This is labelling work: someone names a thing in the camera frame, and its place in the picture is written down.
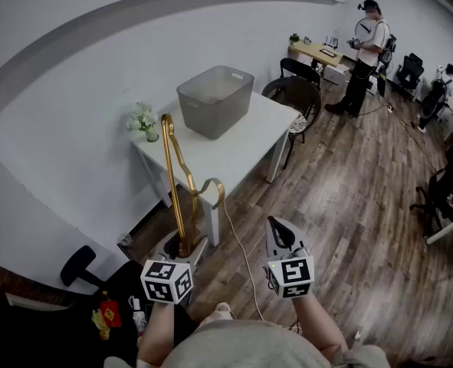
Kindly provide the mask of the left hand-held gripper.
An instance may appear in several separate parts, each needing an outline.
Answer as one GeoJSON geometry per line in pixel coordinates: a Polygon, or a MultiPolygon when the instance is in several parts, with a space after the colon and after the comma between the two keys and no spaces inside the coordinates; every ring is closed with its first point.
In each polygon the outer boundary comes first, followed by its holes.
{"type": "Polygon", "coordinates": [[[208,247],[208,238],[203,236],[192,248],[187,262],[173,261],[179,257],[181,238],[178,231],[169,233],[157,244],[157,254],[167,260],[147,260],[140,280],[150,301],[179,304],[193,289],[193,271],[208,247]]]}

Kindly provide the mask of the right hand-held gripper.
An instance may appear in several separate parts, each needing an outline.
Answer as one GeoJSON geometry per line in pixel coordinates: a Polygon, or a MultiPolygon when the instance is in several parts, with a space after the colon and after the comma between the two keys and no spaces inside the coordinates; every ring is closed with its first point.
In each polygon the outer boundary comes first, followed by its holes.
{"type": "Polygon", "coordinates": [[[304,233],[286,219],[268,216],[265,238],[268,261],[264,271],[269,286],[279,298],[307,295],[315,270],[304,233]]]}

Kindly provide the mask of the gold metal hanger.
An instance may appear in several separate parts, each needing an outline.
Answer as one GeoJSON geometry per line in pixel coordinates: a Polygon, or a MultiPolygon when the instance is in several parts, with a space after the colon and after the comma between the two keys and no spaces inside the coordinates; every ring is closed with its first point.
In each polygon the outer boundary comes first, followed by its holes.
{"type": "Polygon", "coordinates": [[[220,205],[223,205],[225,202],[225,187],[219,179],[210,178],[205,180],[202,188],[198,190],[196,188],[192,173],[189,170],[188,166],[185,164],[185,160],[183,158],[179,142],[176,139],[175,126],[170,114],[165,113],[161,116],[161,129],[164,153],[166,158],[166,169],[172,193],[172,207],[176,218],[176,224],[178,227],[178,233],[180,238],[179,257],[187,258],[192,254],[192,249],[196,248],[196,246],[198,245],[197,218],[199,213],[199,196],[205,193],[211,184],[214,184],[216,186],[216,189],[218,190],[218,201],[212,206],[212,209],[216,210],[220,205]],[[185,173],[186,182],[189,187],[189,191],[191,192],[192,195],[192,218],[189,233],[187,233],[185,230],[182,212],[180,209],[179,197],[175,183],[175,175],[173,172],[170,145],[172,145],[172,148],[175,151],[175,155],[180,168],[185,173]]]}

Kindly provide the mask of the grey plastic storage bin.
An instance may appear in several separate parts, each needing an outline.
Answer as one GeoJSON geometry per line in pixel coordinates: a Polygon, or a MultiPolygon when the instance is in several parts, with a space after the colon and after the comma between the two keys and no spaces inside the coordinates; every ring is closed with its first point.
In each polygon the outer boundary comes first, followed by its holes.
{"type": "Polygon", "coordinates": [[[254,76],[225,65],[214,66],[176,89],[185,125],[216,140],[247,112],[254,76]]]}

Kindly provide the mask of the person's right forearm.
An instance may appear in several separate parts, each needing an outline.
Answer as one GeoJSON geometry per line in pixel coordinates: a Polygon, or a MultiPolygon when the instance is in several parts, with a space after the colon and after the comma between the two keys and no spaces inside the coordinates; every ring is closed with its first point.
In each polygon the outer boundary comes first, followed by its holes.
{"type": "Polygon", "coordinates": [[[291,301],[303,337],[312,343],[328,361],[331,363],[338,361],[349,348],[336,322],[312,292],[293,298],[291,301]]]}

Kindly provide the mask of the person's left forearm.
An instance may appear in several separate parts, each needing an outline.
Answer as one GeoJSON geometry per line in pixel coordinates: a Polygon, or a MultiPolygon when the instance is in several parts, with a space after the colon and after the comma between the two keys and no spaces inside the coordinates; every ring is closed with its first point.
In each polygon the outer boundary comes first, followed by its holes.
{"type": "Polygon", "coordinates": [[[174,309],[156,302],[142,337],[136,368],[159,367],[174,349],[174,309]]]}

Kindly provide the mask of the person's shoe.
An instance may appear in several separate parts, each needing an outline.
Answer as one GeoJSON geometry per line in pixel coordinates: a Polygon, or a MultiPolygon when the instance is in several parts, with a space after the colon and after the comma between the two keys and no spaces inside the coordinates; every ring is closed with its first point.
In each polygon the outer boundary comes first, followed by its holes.
{"type": "Polygon", "coordinates": [[[234,320],[235,315],[232,313],[230,306],[225,302],[218,303],[214,310],[201,323],[204,326],[217,320],[234,320]]]}

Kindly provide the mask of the white bottle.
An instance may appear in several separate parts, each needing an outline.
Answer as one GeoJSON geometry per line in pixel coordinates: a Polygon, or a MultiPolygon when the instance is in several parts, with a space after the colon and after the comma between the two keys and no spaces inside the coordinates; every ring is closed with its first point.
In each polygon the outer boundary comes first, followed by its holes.
{"type": "Polygon", "coordinates": [[[147,319],[145,311],[141,308],[140,299],[131,295],[128,299],[128,303],[132,308],[133,322],[136,326],[138,337],[144,335],[147,319]]]}

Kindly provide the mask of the red packet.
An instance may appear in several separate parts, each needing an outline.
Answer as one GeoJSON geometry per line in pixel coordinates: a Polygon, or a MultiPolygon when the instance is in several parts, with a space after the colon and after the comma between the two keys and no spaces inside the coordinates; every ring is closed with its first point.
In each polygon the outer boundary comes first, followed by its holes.
{"type": "Polygon", "coordinates": [[[119,304],[113,300],[100,302],[100,312],[109,328],[122,327],[122,320],[119,312],[119,304]]]}

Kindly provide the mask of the white table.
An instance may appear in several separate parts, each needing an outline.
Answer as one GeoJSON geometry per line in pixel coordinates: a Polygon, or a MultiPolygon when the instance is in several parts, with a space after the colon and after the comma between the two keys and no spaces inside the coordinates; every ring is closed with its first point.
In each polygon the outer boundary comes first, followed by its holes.
{"type": "MultiPolygon", "coordinates": [[[[217,140],[208,140],[185,126],[179,102],[171,104],[174,131],[195,184],[201,188],[208,178],[217,178],[225,187],[226,197],[237,188],[239,183],[274,148],[271,163],[266,175],[267,182],[275,179],[281,162],[284,146],[291,124],[298,118],[294,108],[270,100],[257,93],[251,94],[248,112],[217,140]]],[[[159,199],[170,207],[169,183],[166,176],[166,158],[163,136],[154,143],[146,136],[132,133],[132,143],[142,160],[146,177],[149,178],[159,199]]],[[[213,247],[219,243],[219,210],[213,209],[218,201],[218,190],[209,186],[200,195],[205,214],[205,234],[213,247]]]]}

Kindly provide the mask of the yellow packet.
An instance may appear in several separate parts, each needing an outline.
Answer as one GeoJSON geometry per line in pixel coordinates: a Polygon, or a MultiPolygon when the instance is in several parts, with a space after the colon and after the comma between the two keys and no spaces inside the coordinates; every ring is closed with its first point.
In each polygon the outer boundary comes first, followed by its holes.
{"type": "Polygon", "coordinates": [[[99,330],[99,335],[101,340],[109,340],[110,337],[110,328],[107,325],[107,322],[104,319],[100,309],[94,310],[92,312],[92,321],[99,330]]]}

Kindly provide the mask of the person's grey shirt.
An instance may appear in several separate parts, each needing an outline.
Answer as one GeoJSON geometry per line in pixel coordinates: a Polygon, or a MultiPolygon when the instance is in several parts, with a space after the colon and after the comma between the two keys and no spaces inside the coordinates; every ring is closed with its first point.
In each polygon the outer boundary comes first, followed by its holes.
{"type": "Polygon", "coordinates": [[[390,368],[382,349],[362,345],[333,363],[301,335],[259,320],[217,320],[197,329],[161,366],[136,368],[390,368]]]}

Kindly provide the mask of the white flowers in vase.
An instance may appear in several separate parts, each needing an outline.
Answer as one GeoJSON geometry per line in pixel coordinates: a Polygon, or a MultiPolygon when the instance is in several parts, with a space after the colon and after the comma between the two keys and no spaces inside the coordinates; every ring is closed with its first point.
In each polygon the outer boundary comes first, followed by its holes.
{"type": "Polygon", "coordinates": [[[153,108],[146,102],[137,102],[130,111],[129,119],[126,122],[126,128],[130,132],[140,131],[146,135],[148,142],[154,143],[159,139],[156,131],[157,119],[153,108]]]}

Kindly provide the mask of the round dark chair patterned cushion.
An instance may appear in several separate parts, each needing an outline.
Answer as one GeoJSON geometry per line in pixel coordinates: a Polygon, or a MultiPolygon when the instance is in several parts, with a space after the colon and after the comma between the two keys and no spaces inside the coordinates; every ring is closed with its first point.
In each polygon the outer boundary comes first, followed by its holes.
{"type": "Polygon", "coordinates": [[[306,79],[292,76],[273,80],[263,89],[261,95],[298,112],[297,118],[288,131],[290,147],[284,162],[284,169],[286,169],[296,138],[300,136],[302,143],[305,143],[305,133],[320,117],[321,93],[306,79]]]}

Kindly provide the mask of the black bag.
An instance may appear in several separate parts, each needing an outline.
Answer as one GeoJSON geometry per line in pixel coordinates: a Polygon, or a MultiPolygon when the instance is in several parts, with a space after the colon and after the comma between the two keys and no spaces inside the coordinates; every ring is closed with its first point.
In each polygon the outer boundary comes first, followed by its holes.
{"type": "Polygon", "coordinates": [[[138,298],[145,314],[153,309],[141,284],[142,269],[129,261],[104,282],[103,289],[118,303],[122,320],[121,327],[111,329],[108,340],[100,338],[92,321],[103,298],[101,291],[53,311],[11,306],[1,294],[0,368],[103,368],[107,357],[135,366],[138,332],[128,299],[138,298]]]}

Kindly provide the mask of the black folding chair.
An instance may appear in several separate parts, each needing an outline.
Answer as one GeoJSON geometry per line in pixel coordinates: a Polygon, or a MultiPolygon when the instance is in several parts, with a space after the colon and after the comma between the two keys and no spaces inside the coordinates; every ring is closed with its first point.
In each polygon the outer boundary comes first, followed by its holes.
{"type": "Polygon", "coordinates": [[[312,83],[318,90],[320,90],[320,75],[310,66],[294,60],[292,58],[282,58],[280,61],[281,77],[284,77],[284,72],[302,77],[303,79],[312,83]]]}

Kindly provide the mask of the white cabinet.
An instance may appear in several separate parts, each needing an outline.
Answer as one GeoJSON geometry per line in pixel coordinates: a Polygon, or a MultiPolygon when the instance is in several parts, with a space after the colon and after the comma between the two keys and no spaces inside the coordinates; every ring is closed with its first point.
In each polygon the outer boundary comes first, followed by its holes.
{"type": "Polygon", "coordinates": [[[333,84],[343,86],[348,80],[350,69],[344,64],[338,64],[336,67],[327,65],[323,70],[323,78],[333,84]]]}

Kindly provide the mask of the light wooden desk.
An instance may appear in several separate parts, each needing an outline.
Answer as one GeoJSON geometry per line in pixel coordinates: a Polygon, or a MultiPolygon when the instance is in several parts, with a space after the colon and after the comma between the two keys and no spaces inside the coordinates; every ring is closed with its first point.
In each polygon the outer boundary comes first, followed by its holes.
{"type": "Polygon", "coordinates": [[[342,53],[340,53],[336,50],[333,50],[332,48],[329,48],[325,45],[317,44],[317,43],[305,44],[302,41],[299,41],[299,42],[295,43],[294,45],[290,45],[289,50],[295,51],[299,54],[303,54],[303,55],[306,55],[306,56],[312,58],[311,67],[313,69],[315,69],[318,64],[321,64],[323,67],[326,67],[327,65],[336,67],[340,63],[340,61],[343,57],[342,53]],[[337,54],[337,56],[335,58],[331,58],[330,56],[322,54],[320,52],[320,49],[323,49],[323,48],[326,48],[327,50],[335,52],[337,54]]]}

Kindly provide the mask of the black office chair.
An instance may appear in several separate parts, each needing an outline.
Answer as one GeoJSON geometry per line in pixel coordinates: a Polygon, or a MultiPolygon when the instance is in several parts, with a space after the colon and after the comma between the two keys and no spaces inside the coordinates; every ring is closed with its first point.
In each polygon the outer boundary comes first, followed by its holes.
{"type": "Polygon", "coordinates": [[[424,73],[423,61],[414,53],[406,55],[396,72],[397,86],[403,90],[416,90],[424,73]]]}

